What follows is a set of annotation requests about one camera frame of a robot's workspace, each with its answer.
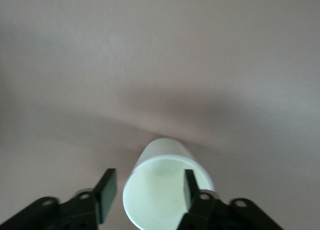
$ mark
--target cup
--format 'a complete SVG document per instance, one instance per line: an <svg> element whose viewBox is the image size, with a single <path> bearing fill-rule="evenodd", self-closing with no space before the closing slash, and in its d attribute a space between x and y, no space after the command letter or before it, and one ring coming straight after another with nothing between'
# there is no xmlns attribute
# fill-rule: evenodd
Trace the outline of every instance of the cup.
<svg viewBox="0 0 320 230"><path fill-rule="evenodd" d="M199 189L214 190L206 170L179 141L159 138L142 152L123 189L124 210L141 230L175 230L187 212L185 169L194 171Z"/></svg>

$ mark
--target paper cup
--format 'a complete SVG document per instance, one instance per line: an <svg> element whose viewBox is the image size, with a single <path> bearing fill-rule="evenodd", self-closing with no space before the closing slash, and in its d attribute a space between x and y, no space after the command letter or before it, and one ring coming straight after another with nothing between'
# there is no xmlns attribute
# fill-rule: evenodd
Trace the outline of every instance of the paper cup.
<svg viewBox="0 0 320 230"><path fill-rule="evenodd" d="M192 169L199 189L214 190L211 178L186 147L159 138L143 151L123 189L123 206L141 230L174 230L187 211L185 169Z"/></svg>

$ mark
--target plain gray background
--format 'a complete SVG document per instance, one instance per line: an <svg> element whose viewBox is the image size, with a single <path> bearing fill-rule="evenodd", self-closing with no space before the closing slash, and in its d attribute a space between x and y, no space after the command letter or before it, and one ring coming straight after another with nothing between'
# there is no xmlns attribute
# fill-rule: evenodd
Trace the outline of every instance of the plain gray background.
<svg viewBox="0 0 320 230"><path fill-rule="evenodd" d="M181 140L225 202L320 226L320 0L0 0L0 222Z"/></svg>

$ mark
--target white cup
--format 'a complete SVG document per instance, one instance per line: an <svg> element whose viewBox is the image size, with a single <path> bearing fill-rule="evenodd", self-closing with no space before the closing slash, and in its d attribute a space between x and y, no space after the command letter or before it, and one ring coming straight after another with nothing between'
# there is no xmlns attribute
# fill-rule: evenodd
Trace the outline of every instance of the white cup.
<svg viewBox="0 0 320 230"><path fill-rule="evenodd" d="M172 138L151 142L123 189L123 206L141 230L174 230L187 211L185 169L194 171L199 189L214 190L211 178L186 147Z"/></svg>

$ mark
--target white cylindrical container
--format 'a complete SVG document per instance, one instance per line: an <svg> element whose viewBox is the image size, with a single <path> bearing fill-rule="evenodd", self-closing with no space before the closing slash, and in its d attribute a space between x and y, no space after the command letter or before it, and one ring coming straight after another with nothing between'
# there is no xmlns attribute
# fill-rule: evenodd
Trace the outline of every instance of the white cylindrical container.
<svg viewBox="0 0 320 230"><path fill-rule="evenodd" d="M186 147L159 138L143 151L123 189L123 206L141 230L174 230L187 211L185 169L194 171L199 189L214 190L211 178Z"/></svg>

